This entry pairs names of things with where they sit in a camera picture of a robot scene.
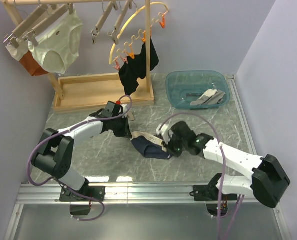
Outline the navy underwear cream waistband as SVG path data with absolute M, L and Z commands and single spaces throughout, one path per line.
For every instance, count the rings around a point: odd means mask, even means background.
M 144 158 L 169 160 L 173 157 L 171 153 L 167 152 L 159 137 L 139 131 L 133 131 L 131 134 L 130 142 Z

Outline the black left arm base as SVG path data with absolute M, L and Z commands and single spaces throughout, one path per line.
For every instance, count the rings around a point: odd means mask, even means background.
M 93 202 L 95 199 L 103 202 L 105 199 L 105 186 L 88 186 L 80 191 L 63 187 L 60 192 L 60 202 Z

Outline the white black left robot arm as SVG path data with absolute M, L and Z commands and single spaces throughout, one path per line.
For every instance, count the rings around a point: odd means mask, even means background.
M 48 128 L 31 153 L 28 166 L 51 176 L 67 189 L 63 190 L 68 202 L 104 200 L 105 188 L 96 189 L 72 167 L 74 147 L 83 141 L 105 132 L 118 138 L 131 138 L 129 118 L 123 109 L 101 109 L 85 120 L 61 130 Z

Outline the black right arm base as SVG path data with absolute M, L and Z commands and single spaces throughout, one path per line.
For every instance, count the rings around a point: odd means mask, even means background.
M 212 185 L 194 185 L 193 191 L 189 193 L 194 201 L 217 201 L 219 198 L 219 189 Z M 223 201 L 237 201 L 237 194 L 222 194 L 221 199 Z

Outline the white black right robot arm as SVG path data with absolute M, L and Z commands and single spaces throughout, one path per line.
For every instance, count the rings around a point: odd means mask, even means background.
M 254 197 L 268 208 L 275 208 L 291 184 L 275 156 L 246 153 L 219 142 L 208 134 L 196 134 L 184 121 L 172 127 L 164 126 L 161 136 L 167 151 L 176 157 L 187 151 L 193 156 L 222 164 L 240 174 L 239 176 L 216 174 L 208 184 L 205 195 L 207 200 L 245 195 Z

